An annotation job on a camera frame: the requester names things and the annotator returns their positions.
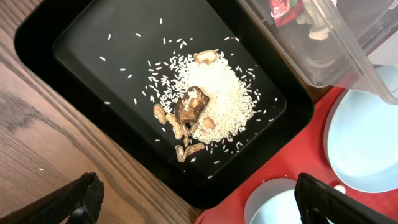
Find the black tray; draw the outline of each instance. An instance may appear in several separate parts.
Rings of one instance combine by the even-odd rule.
[[[131,40],[136,32],[142,34],[139,44]],[[108,42],[109,33],[117,41]],[[225,42],[227,36],[239,37],[240,42]],[[184,164],[177,162],[172,132],[160,129],[149,96],[141,95],[143,86],[149,85],[144,83],[147,74],[140,76],[147,73],[147,59],[155,55],[151,61],[162,62],[173,49],[179,50],[166,49],[163,37],[174,41],[193,37],[181,54],[220,48],[234,53],[228,58],[232,67],[257,65],[252,85],[260,90],[262,100],[256,110],[265,108],[267,113],[261,122],[253,117],[248,130],[234,138],[244,143],[239,153],[224,153],[214,146],[213,154],[203,150]],[[313,114],[310,97],[236,1],[44,0],[18,29],[15,48],[28,68],[197,208],[219,204],[304,128]],[[110,55],[106,65],[99,59],[101,54]],[[131,72],[121,73],[119,68],[134,72],[134,81],[127,79]]]

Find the white round object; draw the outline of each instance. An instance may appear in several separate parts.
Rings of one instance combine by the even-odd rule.
[[[279,178],[261,184],[244,208],[246,224],[302,224],[294,197],[295,181]]]
[[[346,187],[344,187],[344,186],[341,185],[341,184],[338,184],[338,185],[334,186],[334,189],[340,191],[340,192],[343,193],[343,194],[346,193]]]
[[[398,68],[378,72],[397,94]],[[332,169],[346,185],[379,193],[398,188],[398,106],[370,93],[345,90],[325,126],[325,151]]]

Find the clear plastic container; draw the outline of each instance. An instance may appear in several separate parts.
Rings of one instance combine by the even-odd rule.
[[[376,69],[398,66],[398,0],[239,0],[315,87],[362,90],[398,105],[396,82]]]

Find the red mat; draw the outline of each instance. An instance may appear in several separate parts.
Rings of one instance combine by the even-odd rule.
[[[330,108],[342,91],[341,88],[332,88],[315,105],[315,114],[310,124],[301,133],[218,206],[204,211],[195,224],[243,224],[246,200],[264,180],[280,177],[297,180],[299,173],[306,172],[326,184],[335,185],[340,182],[332,171],[323,150],[323,129]],[[369,194],[345,187],[346,195],[398,220],[398,189],[386,193]]]

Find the wood grain surface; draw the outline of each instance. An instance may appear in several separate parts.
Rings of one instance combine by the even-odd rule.
[[[105,184],[98,223],[193,223],[201,210],[20,63],[14,33],[39,2],[0,0],[0,217],[96,172]],[[306,88],[315,101],[326,92]]]

